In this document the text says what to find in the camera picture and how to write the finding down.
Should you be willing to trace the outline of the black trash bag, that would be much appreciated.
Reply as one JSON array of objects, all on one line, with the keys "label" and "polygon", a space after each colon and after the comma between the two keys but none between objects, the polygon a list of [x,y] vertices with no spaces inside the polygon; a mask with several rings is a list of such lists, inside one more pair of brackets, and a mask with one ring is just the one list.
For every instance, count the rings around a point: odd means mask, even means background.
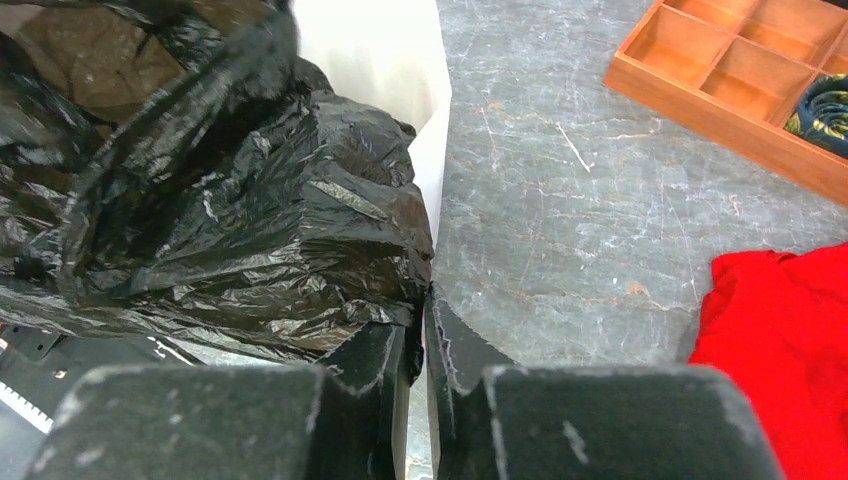
[{"label": "black trash bag", "polygon": [[413,126],[338,94],[286,1],[39,1],[1,37],[1,320],[314,361],[410,327]]}]

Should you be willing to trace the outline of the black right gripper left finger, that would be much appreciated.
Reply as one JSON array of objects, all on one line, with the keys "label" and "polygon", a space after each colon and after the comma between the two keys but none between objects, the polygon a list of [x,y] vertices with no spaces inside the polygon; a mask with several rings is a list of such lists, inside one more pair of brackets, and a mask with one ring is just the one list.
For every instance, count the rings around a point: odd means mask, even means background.
[{"label": "black right gripper left finger", "polygon": [[30,479],[398,479],[407,331],[307,365],[104,366],[60,403]]}]

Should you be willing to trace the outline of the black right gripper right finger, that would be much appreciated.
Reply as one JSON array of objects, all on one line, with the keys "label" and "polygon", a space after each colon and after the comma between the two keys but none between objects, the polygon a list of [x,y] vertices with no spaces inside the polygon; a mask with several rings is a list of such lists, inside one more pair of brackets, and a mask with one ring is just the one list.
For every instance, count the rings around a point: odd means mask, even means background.
[{"label": "black right gripper right finger", "polygon": [[423,308],[438,479],[780,479],[748,398],[709,367],[527,367],[432,285]]}]

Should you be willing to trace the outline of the white trash bin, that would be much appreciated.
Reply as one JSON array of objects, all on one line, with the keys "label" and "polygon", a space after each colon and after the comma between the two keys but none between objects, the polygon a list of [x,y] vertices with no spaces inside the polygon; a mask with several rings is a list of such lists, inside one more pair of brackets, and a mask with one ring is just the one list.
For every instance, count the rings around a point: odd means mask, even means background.
[{"label": "white trash bin", "polygon": [[438,233],[452,88],[434,0],[298,0],[300,54],[337,93],[412,125],[415,183]]}]

